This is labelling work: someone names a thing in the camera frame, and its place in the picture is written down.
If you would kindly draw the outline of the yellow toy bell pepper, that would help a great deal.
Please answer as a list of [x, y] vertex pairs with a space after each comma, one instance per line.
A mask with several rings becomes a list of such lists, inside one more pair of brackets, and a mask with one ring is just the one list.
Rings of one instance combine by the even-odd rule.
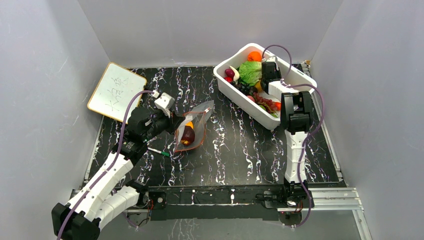
[[192, 121], [189, 121], [188, 123], [185, 124], [185, 128], [190, 128], [190, 129], [194, 129], [194, 124]]

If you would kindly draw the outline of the clear zip bag orange zipper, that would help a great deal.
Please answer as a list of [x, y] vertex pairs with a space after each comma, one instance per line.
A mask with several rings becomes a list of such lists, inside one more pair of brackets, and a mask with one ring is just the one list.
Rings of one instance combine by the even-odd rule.
[[213, 100], [196, 105], [183, 114], [183, 121], [175, 131], [174, 152], [185, 152], [199, 147], [206, 136], [206, 123], [214, 111]]

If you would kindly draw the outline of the dark red toy fruit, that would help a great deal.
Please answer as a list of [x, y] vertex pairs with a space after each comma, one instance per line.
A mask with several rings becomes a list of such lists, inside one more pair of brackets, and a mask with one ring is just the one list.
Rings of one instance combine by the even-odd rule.
[[180, 140], [180, 143], [183, 144], [184, 146], [189, 146], [191, 145], [196, 138], [196, 134], [194, 129], [191, 126], [186, 125], [184, 127], [184, 131]]

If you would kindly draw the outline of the white toy radish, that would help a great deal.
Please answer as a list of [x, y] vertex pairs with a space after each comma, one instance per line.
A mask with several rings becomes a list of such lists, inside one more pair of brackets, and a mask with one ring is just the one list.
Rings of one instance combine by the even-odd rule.
[[238, 81], [240, 79], [240, 74], [239, 74], [238, 70], [236, 68], [234, 68], [233, 66], [230, 66], [229, 68], [233, 71], [232, 80], [234, 82], [238, 83]]

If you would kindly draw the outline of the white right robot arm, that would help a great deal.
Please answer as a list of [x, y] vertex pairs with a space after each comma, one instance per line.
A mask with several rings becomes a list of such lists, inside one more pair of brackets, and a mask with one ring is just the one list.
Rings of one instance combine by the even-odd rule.
[[311, 210], [313, 201], [305, 173], [305, 140], [313, 122], [313, 101], [310, 90], [296, 88], [309, 87], [314, 91], [316, 87], [308, 83], [285, 83], [274, 61], [262, 62], [261, 74], [262, 89], [280, 100], [280, 125], [284, 129], [287, 144], [284, 187], [278, 199], [287, 207], [295, 207], [297, 211], [302, 207]]

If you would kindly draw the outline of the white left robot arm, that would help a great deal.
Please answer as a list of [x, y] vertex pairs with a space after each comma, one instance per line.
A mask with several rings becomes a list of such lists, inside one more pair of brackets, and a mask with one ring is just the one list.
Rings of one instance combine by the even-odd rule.
[[101, 230], [124, 210], [149, 203], [147, 188], [129, 183], [113, 190], [148, 150], [148, 141], [162, 132], [175, 132], [185, 117], [171, 109], [146, 111], [135, 108], [124, 114], [118, 143], [104, 165], [66, 204], [57, 203], [52, 211], [53, 232], [59, 240], [96, 240]]

